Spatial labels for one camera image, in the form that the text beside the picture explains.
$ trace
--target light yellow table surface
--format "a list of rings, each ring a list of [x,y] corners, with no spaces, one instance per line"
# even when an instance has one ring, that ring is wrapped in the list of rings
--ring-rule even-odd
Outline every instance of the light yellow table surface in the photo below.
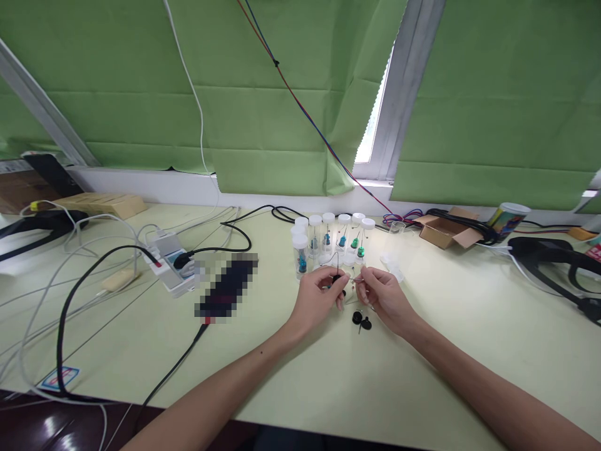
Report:
[[[168,227],[209,210],[153,205],[128,222],[135,228],[149,222]],[[251,252],[259,256],[258,273],[236,317],[209,327],[150,405],[171,405],[268,338],[292,311],[298,285],[290,225],[265,210],[239,226],[252,240]],[[116,222],[96,222],[85,239],[107,234],[126,232]],[[201,242],[202,247],[219,246],[226,235],[213,222],[180,234],[180,240],[187,249]],[[378,255],[385,239],[382,231],[370,235],[370,266],[382,267]],[[124,241],[107,239],[90,247],[106,251]],[[418,253],[402,287],[418,313],[472,357],[601,440],[599,327],[570,301],[534,288],[505,257],[481,247],[442,251],[418,237],[415,244]],[[244,238],[234,232],[229,247],[244,246]],[[124,252],[112,261],[125,259]],[[54,272],[53,261],[63,258],[55,248],[0,263],[2,301],[44,286]],[[79,256],[72,260],[59,280],[80,275],[93,262]],[[141,260],[140,267],[144,273],[127,293],[68,321],[64,363],[81,369],[68,386],[74,393],[141,403],[196,334],[199,319],[193,312],[200,293],[172,299],[161,283],[152,284]],[[98,290],[98,283],[82,289],[74,308]],[[58,317],[67,292],[51,291],[36,324]],[[39,293],[0,308],[0,351],[22,338],[29,309],[38,300]],[[323,327],[278,366],[236,419],[433,450],[503,449],[432,367],[375,314],[364,309],[373,327],[358,334],[351,323],[358,306],[350,304],[343,313],[332,310]],[[55,346],[52,333],[28,348],[26,367],[36,382],[54,368]],[[26,390],[15,370],[0,386]]]

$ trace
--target green window blind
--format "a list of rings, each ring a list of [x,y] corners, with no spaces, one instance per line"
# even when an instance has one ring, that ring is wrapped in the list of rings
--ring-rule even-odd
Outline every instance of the green window blind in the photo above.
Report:
[[[574,208],[601,166],[601,3],[446,3],[393,200]]]
[[[25,150],[19,145],[21,140],[54,144],[37,119],[0,76],[0,160],[18,158]]]
[[[349,168],[405,4],[251,3],[289,84]],[[220,189],[349,190],[238,4],[170,5],[203,106],[207,165]],[[199,114],[161,1],[5,0],[0,36],[103,166],[204,172]]]

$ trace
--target cable bundle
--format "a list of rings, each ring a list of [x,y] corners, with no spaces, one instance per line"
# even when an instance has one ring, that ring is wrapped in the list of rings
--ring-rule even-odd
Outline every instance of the cable bundle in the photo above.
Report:
[[[449,221],[456,222],[457,224],[461,224],[463,226],[469,227],[470,229],[478,231],[483,236],[483,238],[480,241],[478,241],[478,243],[480,244],[486,244],[490,246],[499,242],[499,234],[496,232],[496,230],[494,230],[490,225],[478,221],[476,219],[455,216],[449,214],[447,210],[441,209],[430,209],[426,212],[426,215],[438,216],[444,219],[448,219]]]

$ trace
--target blue component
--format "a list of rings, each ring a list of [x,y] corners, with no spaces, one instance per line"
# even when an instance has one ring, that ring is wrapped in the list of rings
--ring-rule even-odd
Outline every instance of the blue component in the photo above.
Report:
[[[303,274],[307,272],[307,261],[304,259],[302,254],[299,255],[299,272]]]

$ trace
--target plastic vial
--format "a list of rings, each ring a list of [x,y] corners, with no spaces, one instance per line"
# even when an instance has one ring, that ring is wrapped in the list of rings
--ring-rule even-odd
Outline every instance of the plastic vial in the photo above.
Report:
[[[292,236],[295,236],[295,235],[305,235],[306,236],[307,235],[307,229],[306,229],[306,227],[303,227],[302,225],[298,225],[298,226],[297,225],[293,225],[290,228],[290,234]]]
[[[357,254],[357,249],[359,248],[359,238],[361,232],[363,232],[363,229],[361,228],[361,221],[364,219],[365,215],[363,213],[353,213],[352,215],[349,237],[347,239],[351,240],[351,242],[348,243],[343,260],[346,266],[352,266],[355,264],[355,255]]]
[[[292,235],[292,248],[294,249],[294,267],[296,270],[296,279],[300,281],[301,277],[308,272],[309,268],[309,239],[306,235]]]
[[[359,236],[359,247],[357,248],[357,256],[355,263],[358,265],[365,264],[365,253],[368,246],[369,234],[376,228],[376,221],[370,218],[365,218],[361,221],[361,235]]]
[[[307,237],[309,238],[309,258],[317,261],[321,254],[321,239],[322,239],[322,222],[320,215],[309,216],[309,230]]]
[[[324,221],[323,236],[322,236],[322,251],[319,256],[319,262],[326,264],[332,260],[334,246],[336,244],[336,216],[334,213],[324,213],[322,215]]]
[[[351,231],[351,217],[347,214],[338,215],[338,236],[336,238],[336,252],[342,257],[346,250],[348,233]]]
[[[295,226],[301,226],[303,227],[305,230],[307,230],[308,226],[309,226],[309,220],[307,218],[305,218],[304,216],[299,216],[298,218],[296,218],[294,220],[294,225]]]

